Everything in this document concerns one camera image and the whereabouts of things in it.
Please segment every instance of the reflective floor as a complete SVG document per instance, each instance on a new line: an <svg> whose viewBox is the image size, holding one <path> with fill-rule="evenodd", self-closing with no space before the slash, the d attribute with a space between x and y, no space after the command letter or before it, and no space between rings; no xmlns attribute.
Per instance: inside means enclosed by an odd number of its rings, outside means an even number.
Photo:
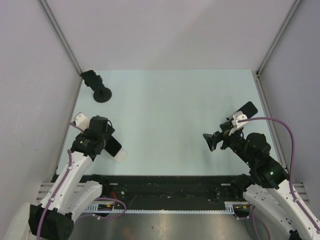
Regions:
<svg viewBox="0 0 320 240"><path fill-rule="evenodd" d="M284 240L264 221L272 240ZM258 226L260 237L266 231ZM113 220L88 217L77 221L71 240L257 240L253 223L226 214L125 214Z"/></svg>

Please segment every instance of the white tabletop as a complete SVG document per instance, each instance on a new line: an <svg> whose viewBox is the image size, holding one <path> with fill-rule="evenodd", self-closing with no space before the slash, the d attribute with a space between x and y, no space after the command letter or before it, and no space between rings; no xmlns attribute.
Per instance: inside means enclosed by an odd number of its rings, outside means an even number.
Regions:
<svg viewBox="0 0 320 240"><path fill-rule="evenodd" d="M97 156L86 175L206 176L248 173L248 166L230 149L210 152L203 133L219 125L252 101L264 116L251 70L117 70L98 71L112 91L105 103L93 99L82 84L74 114L99 115L111 120L113 136L128 152L117 163L106 152ZM276 154L266 121L249 122L245 135L265 134ZM68 160L67 149L79 133L70 128L56 171Z"/></svg>

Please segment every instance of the black stand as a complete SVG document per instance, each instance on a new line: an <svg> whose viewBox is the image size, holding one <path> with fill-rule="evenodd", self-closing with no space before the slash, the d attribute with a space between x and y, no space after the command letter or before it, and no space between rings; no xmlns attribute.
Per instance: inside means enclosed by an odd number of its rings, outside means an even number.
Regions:
<svg viewBox="0 0 320 240"><path fill-rule="evenodd" d="M105 87L101 76L97 75L93 70L82 72L80 76L84 80L85 85L94 91L93 99L96 102L105 103L111 98L111 90Z"/></svg>

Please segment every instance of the robotic arm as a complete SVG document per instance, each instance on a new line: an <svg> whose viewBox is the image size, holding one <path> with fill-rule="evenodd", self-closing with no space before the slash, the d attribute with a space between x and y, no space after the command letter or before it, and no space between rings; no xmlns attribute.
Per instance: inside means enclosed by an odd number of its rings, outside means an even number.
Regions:
<svg viewBox="0 0 320 240"><path fill-rule="evenodd" d="M40 237L48 240L67 240L81 213L102 194L101 184L88 181L82 190L73 196L81 177L103 149L111 149L111 155L117 162L122 162L127 156L121 144L111 136L115 130L108 122L105 117L95 116L88 119L82 113L74 118L75 127L82 133L75 138L68 152L69 163L40 204L30 205L28 223L33 235L36 236L38 232ZM107 146L110 141L113 141L112 148Z"/></svg>
<svg viewBox="0 0 320 240"><path fill-rule="evenodd" d="M248 102L220 125L221 132L205 133L203 137L211 151L216 149L219 142L223 142L222 150L230 148L249 166L249 175L239 175L231 183L236 197L243 196L258 207L282 227L290 240L320 240L319 220L302 200L294 199L289 187L289 175L269 155L271 146L265 135L250 133L246 138L242 136L243 127L247 123L243 120L251 118L257 112L252 102ZM258 186L266 189L273 199ZM313 224L307 214L317 225Z"/></svg>

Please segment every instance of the shiny metal surface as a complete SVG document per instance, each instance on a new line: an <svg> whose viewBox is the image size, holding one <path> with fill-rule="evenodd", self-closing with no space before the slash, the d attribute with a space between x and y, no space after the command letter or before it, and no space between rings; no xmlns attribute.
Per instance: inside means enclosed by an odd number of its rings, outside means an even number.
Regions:
<svg viewBox="0 0 320 240"><path fill-rule="evenodd" d="M284 240L265 220L272 240ZM262 240L268 236L259 226ZM70 240L257 240L252 220L225 214L125 214L113 220L79 219Z"/></svg>

